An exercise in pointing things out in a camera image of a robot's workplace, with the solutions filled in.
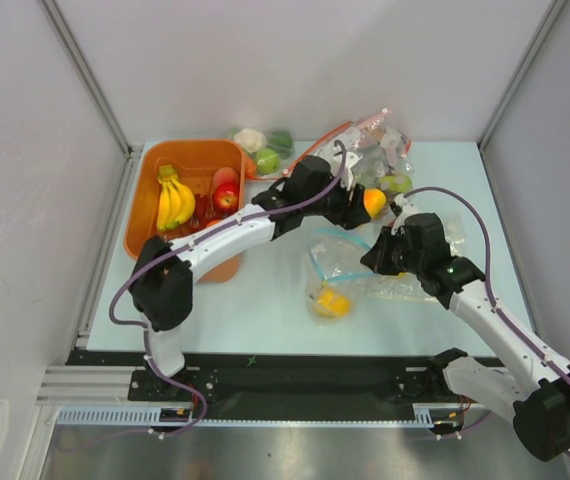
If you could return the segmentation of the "fake orange mango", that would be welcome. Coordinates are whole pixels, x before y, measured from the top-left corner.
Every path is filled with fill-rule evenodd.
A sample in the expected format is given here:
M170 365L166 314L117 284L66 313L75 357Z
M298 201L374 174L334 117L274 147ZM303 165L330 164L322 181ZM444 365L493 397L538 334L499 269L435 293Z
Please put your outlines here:
M363 194L363 205L371 218L377 217L385 208L387 198L383 191L378 188L368 188Z

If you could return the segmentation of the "blue zip clear bag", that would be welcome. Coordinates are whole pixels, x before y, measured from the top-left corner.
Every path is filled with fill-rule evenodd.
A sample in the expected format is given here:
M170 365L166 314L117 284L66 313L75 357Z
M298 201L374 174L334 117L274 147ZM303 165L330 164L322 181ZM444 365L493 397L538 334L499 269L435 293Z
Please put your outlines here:
M329 227L314 229L308 236L304 262L306 265L305 302L319 325L332 325L350 318L374 274L360 264L360 258L371 248L361 236ZM348 315L324 318L312 308L323 290L334 290L351 301Z

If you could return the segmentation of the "fake yellow lemon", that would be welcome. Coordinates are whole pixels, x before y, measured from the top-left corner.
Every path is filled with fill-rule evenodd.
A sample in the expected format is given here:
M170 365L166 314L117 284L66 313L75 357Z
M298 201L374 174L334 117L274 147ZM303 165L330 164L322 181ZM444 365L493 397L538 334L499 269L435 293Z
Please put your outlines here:
M324 318L339 318L351 312L351 301L334 290L323 290L313 301L313 311Z

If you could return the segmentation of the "yellow fake banana bunch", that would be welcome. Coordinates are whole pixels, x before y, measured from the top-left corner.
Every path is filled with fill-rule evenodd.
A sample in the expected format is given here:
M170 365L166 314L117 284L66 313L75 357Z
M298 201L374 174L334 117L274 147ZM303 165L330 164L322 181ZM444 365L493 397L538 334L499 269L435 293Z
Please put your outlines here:
M157 175L161 192L158 200L156 228L166 232L185 224L195 209L195 195L179 181L171 165L162 165Z

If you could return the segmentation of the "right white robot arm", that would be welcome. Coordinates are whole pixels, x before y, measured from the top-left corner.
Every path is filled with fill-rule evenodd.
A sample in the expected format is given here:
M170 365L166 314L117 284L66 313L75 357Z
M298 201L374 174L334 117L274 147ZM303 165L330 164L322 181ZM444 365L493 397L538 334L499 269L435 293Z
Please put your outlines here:
M426 376L438 401L456 394L476 400L510 423L521 444L541 461L570 449L570 361L509 318L488 293L485 274L452 254L434 213L398 219L381 229L361 262L373 272L412 274L423 290L471 327L505 367L500 373L451 349Z

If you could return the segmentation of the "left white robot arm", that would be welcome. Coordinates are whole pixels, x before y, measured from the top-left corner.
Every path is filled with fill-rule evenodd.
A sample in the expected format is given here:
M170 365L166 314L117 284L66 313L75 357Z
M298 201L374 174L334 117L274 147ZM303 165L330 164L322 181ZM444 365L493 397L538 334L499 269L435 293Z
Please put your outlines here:
M236 214L175 244L148 240L132 272L128 290L144 326L144 348L155 369L150 388L164 400L185 388L180 325L193 309L196 283L211 270L246 250L273 241L319 216L345 230L372 220L366 188L346 181L344 167L333 171L317 156L300 161L291 175L255 195Z

